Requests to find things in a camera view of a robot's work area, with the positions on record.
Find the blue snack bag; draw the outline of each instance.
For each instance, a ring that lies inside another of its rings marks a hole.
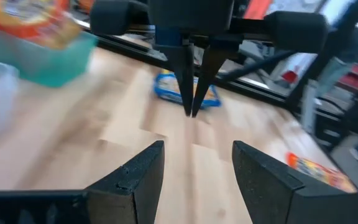
[[[196,92],[198,78],[194,79],[193,94]],[[175,74],[168,70],[162,70],[154,80],[154,92],[161,99],[168,100],[174,103],[182,104],[180,97],[179,86]],[[215,86],[210,85],[208,92],[201,104],[200,109],[206,109],[210,106],[221,106],[218,94],[216,93]]]

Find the teal plastic container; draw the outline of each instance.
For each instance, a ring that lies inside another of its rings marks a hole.
[[[0,31],[0,62],[16,67],[20,77],[61,87],[86,71],[95,35],[82,32],[63,50],[53,50]]]

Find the wooden table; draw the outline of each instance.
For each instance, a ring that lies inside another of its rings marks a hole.
[[[89,72],[61,89],[21,81],[0,135],[0,190],[82,189],[165,141],[156,223],[251,223],[231,164],[233,140],[285,161],[335,169],[288,112],[218,89],[223,106],[187,118],[152,92],[158,68],[95,49]]]

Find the orange food package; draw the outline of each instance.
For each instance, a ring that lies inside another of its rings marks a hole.
[[[356,191],[356,188],[353,186],[349,178],[342,172],[325,168],[315,162],[300,158],[294,153],[287,154],[287,163],[291,168],[312,176],[315,179],[340,190],[349,193]]]
[[[81,28],[65,12],[68,0],[0,0],[0,30],[36,44],[62,49]]]
[[[82,9],[89,13],[94,3],[94,0],[79,0],[78,3],[80,4],[80,7]]]

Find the chip bag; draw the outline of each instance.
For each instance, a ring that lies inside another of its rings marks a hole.
[[[196,92],[198,78],[194,79],[194,88],[193,94]],[[154,82],[154,92],[158,97],[172,101],[174,103],[182,104],[179,86],[177,79],[175,78],[175,74],[168,70],[163,70],[162,73],[157,75]],[[200,109],[206,109],[211,106],[220,106],[221,102],[219,100],[218,94],[216,93],[216,89],[213,85],[209,86],[208,92],[205,96],[201,104]]]
[[[68,0],[0,0],[0,30],[36,44],[63,49],[81,32]]]
[[[294,153],[288,153],[287,163],[291,168],[312,176],[315,179],[318,179],[335,188],[348,193],[356,191],[356,188],[353,186],[349,178],[342,172],[325,168],[315,162],[300,158]]]

